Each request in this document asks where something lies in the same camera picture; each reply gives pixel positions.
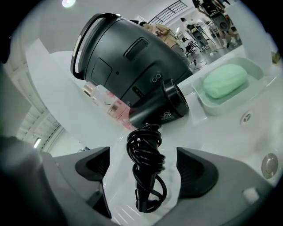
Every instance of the gray floor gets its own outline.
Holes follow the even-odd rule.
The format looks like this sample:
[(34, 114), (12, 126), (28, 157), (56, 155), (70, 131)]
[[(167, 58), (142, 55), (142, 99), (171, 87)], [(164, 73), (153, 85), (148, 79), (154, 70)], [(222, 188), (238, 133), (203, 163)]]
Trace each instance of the gray floor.
[(193, 73), (198, 72), (199, 70), (201, 70), (202, 68), (204, 68), (205, 66), (213, 63), (214, 61), (216, 61), (217, 59), (219, 59), (220, 57), (224, 56), (225, 54), (231, 52), (232, 50), (236, 49), (237, 47), (242, 45), (241, 40), (238, 40), (237, 46), (233, 46), (232, 44), (229, 45), (228, 48), (223, 49), (223, 42), (222, 40), (220, 40), (219, 38), (214, 38), (212, 43), (209, 43), (210, 48), (208, 50), (204, 50), (202, 52), (199, 52), (199, 50), (196, 51), (196, 53), (193, 54), (193, 56), (188, 56), (188, 59), (190, 62), (192, 62), (194, 59), (196, 59), (197, 64), (196, 65), (191, 65), (191, 69), (193, 70)]

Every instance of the round ceiling light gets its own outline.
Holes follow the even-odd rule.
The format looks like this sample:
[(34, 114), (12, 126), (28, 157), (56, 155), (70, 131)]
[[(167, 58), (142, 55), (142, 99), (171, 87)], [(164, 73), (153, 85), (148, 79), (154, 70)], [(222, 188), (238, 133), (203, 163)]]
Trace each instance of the round ceiling light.
[(62, 5), (65, 8), (69, 8), (69, 7), (73, 6), (75, 4), (75, 2), (76, 2), (76, 0), (63, 0)]

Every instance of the sink drain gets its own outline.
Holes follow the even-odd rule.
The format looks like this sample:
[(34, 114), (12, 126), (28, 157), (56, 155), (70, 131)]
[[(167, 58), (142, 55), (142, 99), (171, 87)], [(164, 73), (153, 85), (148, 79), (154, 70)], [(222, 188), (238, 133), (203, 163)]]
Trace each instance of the sink drain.
[(278, 169), (278, 158), (275, 154), (267, 154), (261, 164), (261, 172), (266, 179), (272, 178)]
[(248, 123), (248, 121), (251, 119), (252, 117), (252, 111), (247, 111), (241, 118), (240, 124), (244, 125), (246, 123)]

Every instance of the coiled black cord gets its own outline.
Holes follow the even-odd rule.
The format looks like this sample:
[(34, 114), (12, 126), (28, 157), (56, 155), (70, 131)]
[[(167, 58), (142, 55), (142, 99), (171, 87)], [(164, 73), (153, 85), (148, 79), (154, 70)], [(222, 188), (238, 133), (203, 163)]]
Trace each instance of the coiled black cord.
[[(137, 181), (136, 206), (144, 213), (155, 211), (167, 196), (166, 185), (158, 176), (165, 169), (165, 156), (157, 149), (162, 143), (158, 132), (160, 127), (159, 124), (147, 124), (127, 137), (127, 153), (134, 162), (133, 175)], [(161, 184), (163, 194), (153, 189), (155, 179)], [(149, 194), (157, 196), (159, 200), (148, 200)]]

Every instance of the person in beige jacket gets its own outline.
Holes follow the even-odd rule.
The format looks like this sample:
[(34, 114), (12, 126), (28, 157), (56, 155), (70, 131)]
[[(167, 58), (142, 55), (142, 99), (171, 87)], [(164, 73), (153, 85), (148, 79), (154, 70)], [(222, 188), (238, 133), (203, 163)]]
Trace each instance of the person in beige jacket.
[(157, 37), (164, 41), (188, 67), (190, 66), (190, 62), (179, 47), (177, 40), (170, 34), (170, 28), (162, 24), (149, 25), (147, 22), (144, 21), (140, 22), (140, 26), (154, 33)]

